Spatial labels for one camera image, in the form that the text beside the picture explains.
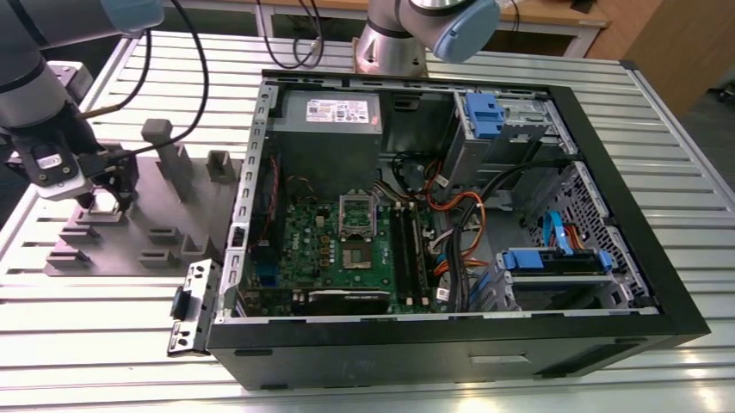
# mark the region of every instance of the wire bundle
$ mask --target wire bundle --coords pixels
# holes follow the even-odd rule
[[[258,245],[261,243],[261,241],[263,241],[263,238],[269,234],[269,227],[270,227],[270,224],[271,224],[271,216],[274,215],[274,212],[277,211],[277,204],[278,204],[278,188],[279,188],[281,175],[279,175],[279,171],[278,171],[277,159],[273,156],[270,157],[270,161],[271,161],[271,168],[274,169],[274,188],[271,189],[271,199],[270,199],[270,203],[269,203],[269,216],[266,217],[266,225],[263,226],[263,232],[261,233],[261,236],[258,238],[258,242],[255,243],[255,245]]]
[[[487,200],[493,193],[503,186],[503,184],[518,174],[526,170],[534,168],[561,168],[570,164],[567,159],[554,159],[550,161],[538,161],[530,163],[522,163],[511,169],[501,172],[487,183],[483,191],[479,194],[481,202]],[[447,255],[447,261],[450,263],[450,282],[453,288],[450,290],[450,304],[454,305],[454,311],[469,311],[470,307],[470,279],[467,277],[467,270],[465,265],[465,256],[461,250],[462,231],[458,229],[465,228],[475,207],[466,208],[459,223],[455,225],[455,231],[451,234],[450,240],[445,245],[445,254]]]
[[[314,3],[314,0],[310,0],[310,1],[311,1],[311,7],[314,8],[314,15],[311,14],[311,10],[305,4],[303,0],[299,0],[299,4],[305,9],[307,16],[310,17],[311,25],[318,32],[317,48],[319,49],[319,54],[318,54],[317,61],[314,63],[307,63],[307,62],[314,56],[315,47],[311,48],[310,52],[307,53],[303,59],[299,57],[299,41],[302,40],[301,38],[295,38],[293,43],[293,53],[294,53],[294,58],[297,60],[297,63],[294,65],[287,65],[281,60],[278,60],[277,55],[274,54],[274,49],[271,47],[269,36],[266,34],[263,35],[263,41],[266,42],[266,48],[269,49],[269,54],[271,56],[271,59],[282,69],[293,70],[293,69],[301,69],[302,67],[306,67],[307,69],[314,69],[315,67],[319,66],[319,63],[322,63],[322,59],[325,58],[325,33],[322,31],[322,16],[319,15],[318,5]],[[258,7],[258,14],[261,17],[261,26],[266,27],[266,19],[263,17],[263,4],[261,0],[255,0],[255,3]]]

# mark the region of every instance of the floor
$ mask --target floor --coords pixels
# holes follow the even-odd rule
[[[257,35],[255,16],[233,14],[214,10],[197,10],[193,13],[197,27],[203,33]],[[363,23],[358,21],[335,21],[326,19],[326,38],[350,41],[358,36]],[[162,30],[186,31],[185,23],[173,9],[167,9],[167,19]],[[310,38],[311,27],[306,17],[278,16],[275,19],[277,36]],[[94,40],[84,44],[62,47],[46,53],[50,60],[83,61],[96,76],[118,42],[116,38]],[[699,147],[721,171],[725,180],[735,188],[735,102],[721,103],[717,94],[709,93],[699,99],[682,123]],[[0,142],[0,162],[11,155]],[[0,225],[6,222],[15,204],[20,199],[26,184],[6,168],[0,167]]]

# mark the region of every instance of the aluminum extrusion table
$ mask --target aluminum extrusion table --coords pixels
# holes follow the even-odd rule
[[[190,156],[243,153],[261,71],[259,39],[206,35],[213,100]],[[144,142],[148,117],[181,131],[199,105],[202,73],[187,34],[155,33],[154,69],[126,110],[95,120],[100,139]],[[291,41],[275,40],[282,59]],[[86,108],[132,90],[144,48],[122,41]],[[351,71],[351,45],[329,43],[322,71]],[[617,62],[482,53],[430,59],[433,77],[569,86],[633,190],[713,334],[637,355],[578,379],[473,385],[247,392],[211,357],[167,359],[170,305],[183,277],[51,278],[46,256],[74,206],[28,191],[0,233],[0,410],[182,411],[723,411],[735,405],[735,196],[637,71]]]

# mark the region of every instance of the green circuit board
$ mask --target green circuit board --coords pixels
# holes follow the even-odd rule
[[[399,299],[393,262],[391,208],[381,206],[377,209],[377,235],[370,239],[339,237],[339,212],[338,203],[293,204],[289,207],[283,258],[278,267],[270,270],[270,284],[258,292],[262,315],[291,316],[294,293],[319,289],[389,292],[390,313],[437,312],[433,300],[409,305]],[[345,215],[349,225],[370,223],[359,207],[346,207]]]
[[[318,213],[325,224],[318,225]],[[365,225],[351,215],[353,223]],[[333,204],[290,207],[286,218],[286,250],[279,268],[279,287],[350,287],[394,292],[391,228],[378,216],[378,233],[370,242],[343,241],[338,236],[339,206]],[[370,268],[345,268],[345,247],[351,262],[370,262]]]

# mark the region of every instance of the wooden table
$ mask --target wooden table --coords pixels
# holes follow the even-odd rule
[[[274,15],[305,15],[298,0],[262,0],[263,20],[259,23],[259,34],[274,36]],[[183,0],[182,3],[194,9],[219,9],[231,11],[250,11],[258,14],[255,0]],[[370,0],[317,0],[319,12],[325,17],[366,20]],[[590,14],[570,9],[571,1],[525,0],[519,4],[521,32],[562,34],[574,37],[565,57],[583,58],[591,47],[599,30],[610,24],[605,13],[598,6]],[[510,31],[514,27],[515,9],[503,9],[499,30]]]

